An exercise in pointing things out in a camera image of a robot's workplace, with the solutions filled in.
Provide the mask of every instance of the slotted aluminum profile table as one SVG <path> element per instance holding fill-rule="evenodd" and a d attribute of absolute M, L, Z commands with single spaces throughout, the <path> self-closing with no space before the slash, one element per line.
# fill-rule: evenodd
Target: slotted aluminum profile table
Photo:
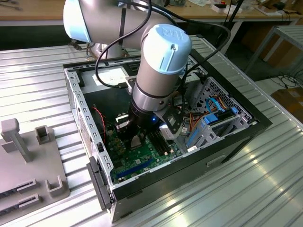
<path fill-rule="evenodd" d="M 204 57 L 214 50 L 202 38 L 192 41 Z M 68 46 L 0 52 L 0 120 L 17 117 L 20 133 L 52 127 L 71 190 L 4 226 L 303 226 L 303 126 L 221 53 L 209 62 L 273 124 L 231 161 L 111 224 L 86 169 L 64 82 L 62 65 L 85 56 Z"/>
<path fill-rule="evenodd" d="M 299 48 L 301 51 L 303 51 L 303 26 L 302 25 L 296 25 L 296 26 L 274 26 L 271 28 L 261 45 L 258 47 L 258 49 L 255 51 L 255 53 L 252 55 L 246 69 L 245 73 L 248 73 L 251 67 L 253 67 L 255 61 L 258 59 L 260 54 L 263 52 L 265 47 L 267 46 L 268 42 L 271 40 L 271 38 L 274 35 L 279 35 L 280 39 L 279 42 L 277 42 L 273 48 L 270 50 L 271 52 L 276 51 L 276 49 L 279 47 L 281 42 L 283 40 L 286 40 L 290 42 L 292 45 Z M 294 74 L 294 72 L 303 64 L 303 61 L 300 61 L 292 68 L 291 75 Z"/>

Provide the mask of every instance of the light blue joint cap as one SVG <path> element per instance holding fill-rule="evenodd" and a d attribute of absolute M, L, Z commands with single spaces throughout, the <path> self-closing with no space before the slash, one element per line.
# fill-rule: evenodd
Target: light blue joint cap
<path fill-rule="evenodd" d="M 66 0 L 63 10 L 63 23 L 67 35 L 76 40 L 90 43 L 79 0 Z"/>
<path fill-rule="evenodd" d="M 159 24 L 149 30 L 143 52 L 147 63 L 154 70 L 171 75 L 184 69 L 191 47 L 191 40 L 182 29 Z"/>

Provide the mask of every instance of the green circuit board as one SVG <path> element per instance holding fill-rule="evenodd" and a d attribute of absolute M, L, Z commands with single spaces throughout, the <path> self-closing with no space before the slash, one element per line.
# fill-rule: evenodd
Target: green circuit board
<path fill-rule="evenodd" d="M 145 141 L 142 141 L 142 146 L 135 149 L 127 148 L 125 145 L 127 141 L 121 141 L 115 130 L 111 131 L 111 136 L 107 139 L 107 151 L 114 164 L 114 169 L 111 171 L 114 183 L 129 179 L 182 155 L 174 142 L 170 144 L 166 142 L 170 151 L 167 152 L 167 155 L 159 155 L 148 136 L 145 137 Z M 119 177 L 119 174 L 125 173 L 125 171 L 136 166 L 138 166 L 138 168 L 144 166 L 144 168 Z"/>

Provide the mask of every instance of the ur logo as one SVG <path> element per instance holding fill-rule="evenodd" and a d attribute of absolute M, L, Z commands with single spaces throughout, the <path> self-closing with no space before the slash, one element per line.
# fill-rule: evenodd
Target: ur logo
<path fill-rule="evenodd" d="M 165 28 L 162 28 L 162 32 L 164 36 L 174 37 L 177 38 L 178 40 L 183 40 L 182 32 L 180 30 L 175 30 L 175 29 L 167 30 Z"/>

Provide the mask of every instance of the robotic arm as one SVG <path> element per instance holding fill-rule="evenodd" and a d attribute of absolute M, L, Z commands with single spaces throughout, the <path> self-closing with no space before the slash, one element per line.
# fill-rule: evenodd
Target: robotic arm
<path fill-rule="evenodd" d="M 67 0 L 63 13 L 69 37 L 103 44 L 134 30 L 145 18 L 146 12 L 119 8 L 115 0 Z M 164 16 L 152 13 L 144 27 L 119 45 L 142 50 L 126 127 L 150 129 L 160 118 L 166 124 L 164 137 L 173 139 L 182 116 L 167 102 L 187 64 L 192 47 L 189 36 Z"/>

